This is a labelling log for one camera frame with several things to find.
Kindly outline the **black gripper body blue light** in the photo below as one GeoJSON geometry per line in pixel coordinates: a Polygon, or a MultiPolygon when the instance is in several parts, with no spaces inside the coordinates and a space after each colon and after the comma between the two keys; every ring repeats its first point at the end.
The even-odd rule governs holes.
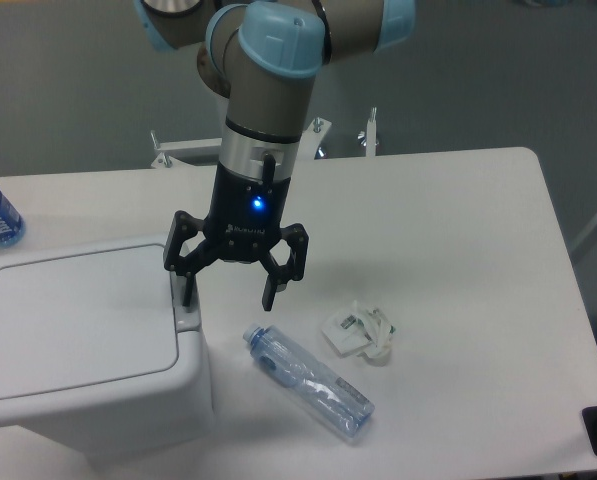
{"type": "Polygon", "coordinates": [[[281,240],[281,219],[289,191],[285,179],[269,184],[240,176],[218,164],[210,208],[204,220],[200,260],[269,265],[281,240]]]}

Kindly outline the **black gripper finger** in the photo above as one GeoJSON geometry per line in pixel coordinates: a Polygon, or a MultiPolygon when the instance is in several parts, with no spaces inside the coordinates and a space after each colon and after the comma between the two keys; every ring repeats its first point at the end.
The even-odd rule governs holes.
{"type": "Polygon", "coordinates": [[[289,256],[285,264],[278,264],[271,252],[266,252],[260,263],[267,272],[267,280],[262,295],[264,311],[271,311],[276,294],[286,288],[289,281],[304,278],[309,236],[300,223],[295,223],[280,230],[281,240],[289,247],[289,256]]]}
{"type": "Polygon", "coordinates": [[[209,217],[199,219],[186,211],[174,213],[167,237],[163,264],[164,268],[182,277],[186,283],[182,305],[191,305],[196,274],[216,261],[226,248],[226,235],[218,224],[209,217]],[[202,234],[204,239],[188,254],[182,254],[185,243],[202,234]]]}

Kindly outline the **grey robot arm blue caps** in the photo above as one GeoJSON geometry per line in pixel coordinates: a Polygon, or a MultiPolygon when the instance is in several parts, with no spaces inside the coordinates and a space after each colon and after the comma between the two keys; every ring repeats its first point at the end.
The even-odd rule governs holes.
{"type": "Polygon", "coordinates": [[[406,40],[412,1],[138,1],[152,45],[199,49],[204,83],[227,101],[210,207],[198,219],[179,211],[163,255],[185,281],[213,262],[259,263],[262,305],[303,278],[309,237],[281,223],[316,76],[335,61],[406,40]]]}

